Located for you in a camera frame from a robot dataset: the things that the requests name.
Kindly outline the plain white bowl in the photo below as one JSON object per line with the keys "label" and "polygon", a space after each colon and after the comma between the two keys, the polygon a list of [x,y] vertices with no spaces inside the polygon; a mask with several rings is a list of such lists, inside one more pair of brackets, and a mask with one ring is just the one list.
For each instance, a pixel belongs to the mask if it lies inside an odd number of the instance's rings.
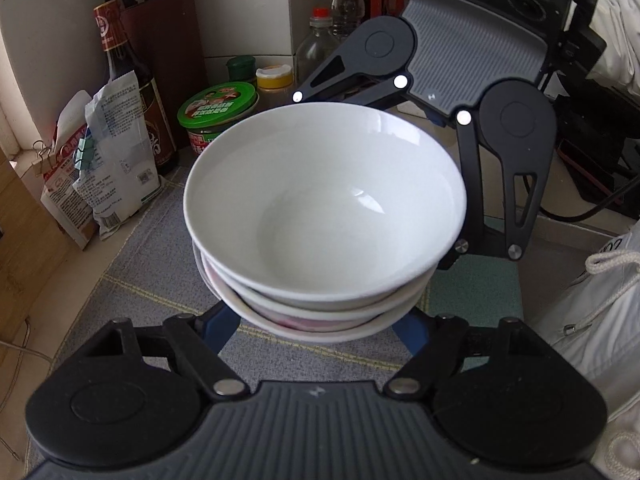
{"label": "plain white bowl", "polygon": [[451,156],[394,115],[344,103],[282,106],[198,156],[183,214],[218,270],[274,298],[383,296],[448,252],[466,192]]}

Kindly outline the clear bottle red cap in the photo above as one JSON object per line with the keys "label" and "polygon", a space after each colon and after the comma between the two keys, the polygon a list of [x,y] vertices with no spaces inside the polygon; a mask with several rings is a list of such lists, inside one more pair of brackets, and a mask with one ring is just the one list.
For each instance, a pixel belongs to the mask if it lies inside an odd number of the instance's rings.
{"label": "clear bottle red cap", "polygon": [[332,35],[329,8],[315,6],[309,18],[309,32],[295,53],[296,86],[299,87],[340,44]]}

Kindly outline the clear bottle gold cap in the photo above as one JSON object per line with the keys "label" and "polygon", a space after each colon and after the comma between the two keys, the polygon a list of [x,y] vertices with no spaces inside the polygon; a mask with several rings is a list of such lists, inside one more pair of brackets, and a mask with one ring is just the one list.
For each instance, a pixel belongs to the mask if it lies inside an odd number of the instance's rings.
{"label": "clear bottle gold cap", "polygon": [[363,0],[332,0],[332,34],[343,42],[361,24],[364,17]]}

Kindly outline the yellow lid spice jar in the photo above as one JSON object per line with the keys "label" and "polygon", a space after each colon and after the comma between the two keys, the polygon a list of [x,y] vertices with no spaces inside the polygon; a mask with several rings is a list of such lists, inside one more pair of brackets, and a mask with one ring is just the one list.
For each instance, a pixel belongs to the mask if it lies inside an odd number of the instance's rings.
{"label": "yellow lid spice jar", "polygon": [[294,73],[291,65],[270,65],[256,70],[259,102],[263,110],[291,103]]}

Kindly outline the green cap small bottle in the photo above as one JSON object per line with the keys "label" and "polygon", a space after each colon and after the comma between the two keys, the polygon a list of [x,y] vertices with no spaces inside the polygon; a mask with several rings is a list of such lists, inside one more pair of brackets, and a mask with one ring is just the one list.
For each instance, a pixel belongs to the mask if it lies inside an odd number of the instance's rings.
{"label": "green cap small bottle", "polygon": [[244,81],[254,84],[256,80],[256,58],[253,55],[239,55],[230,58],[226,67],[230,81]]}

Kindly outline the green lid sauce jar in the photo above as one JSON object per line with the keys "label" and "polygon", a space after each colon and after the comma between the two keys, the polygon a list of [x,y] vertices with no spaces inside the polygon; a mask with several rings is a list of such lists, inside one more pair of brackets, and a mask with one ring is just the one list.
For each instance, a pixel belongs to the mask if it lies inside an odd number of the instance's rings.
{"label": "green lid sauce jar", "polygon": [[231,126],[250,116],[259,101],[256,88],[245,81],[216,84],[188,99],[177,119],[189,136],[192,151],[201,154]]}

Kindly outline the white clipped food bag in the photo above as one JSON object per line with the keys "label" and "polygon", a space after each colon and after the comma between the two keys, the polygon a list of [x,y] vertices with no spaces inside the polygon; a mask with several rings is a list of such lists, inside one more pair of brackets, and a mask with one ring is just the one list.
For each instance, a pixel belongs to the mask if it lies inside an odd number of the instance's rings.
{"label": "white clipped food bag", "polygon": [[107,238],[162,187],[136,74],[108,82],[85,106],[85,120],[73,187],[91,207],[100,237]]}

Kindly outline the orange white clipped bag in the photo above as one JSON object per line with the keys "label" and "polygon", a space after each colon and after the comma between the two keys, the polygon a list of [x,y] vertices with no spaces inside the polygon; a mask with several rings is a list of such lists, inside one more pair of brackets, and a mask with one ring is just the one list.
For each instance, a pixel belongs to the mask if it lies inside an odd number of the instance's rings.
{"label": "orange white clipped bag", "polygon": [[70,99],[58,115],[52,144],[40,150],[35,163],[36,175],[43,182],[40,202],[80,249],[98,229],[91,207],[73,187],[77,180],[74,155],[87,130],[85,106],[90,101],[86,90]]}

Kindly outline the bamboo cutting board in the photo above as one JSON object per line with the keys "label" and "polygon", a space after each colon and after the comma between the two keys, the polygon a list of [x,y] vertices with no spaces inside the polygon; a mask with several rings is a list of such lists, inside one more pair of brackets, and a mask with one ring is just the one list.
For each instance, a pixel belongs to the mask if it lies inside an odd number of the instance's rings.
{"label": "bamboo cutting board", "polygon": [[12,340],[70,250],[70,240],[1,159],[1,338]]}

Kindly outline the dark red knife block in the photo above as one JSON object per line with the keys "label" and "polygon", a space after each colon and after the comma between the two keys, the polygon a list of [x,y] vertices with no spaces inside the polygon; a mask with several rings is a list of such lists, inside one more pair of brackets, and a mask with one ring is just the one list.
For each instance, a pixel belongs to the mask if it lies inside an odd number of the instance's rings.
{"label": "dark red knife block", "polygon": [[190,140],[178,122],[178,110],[208,83],[195,0],[119,2],[134,52],[155,76],[172,138],[183,151]]}

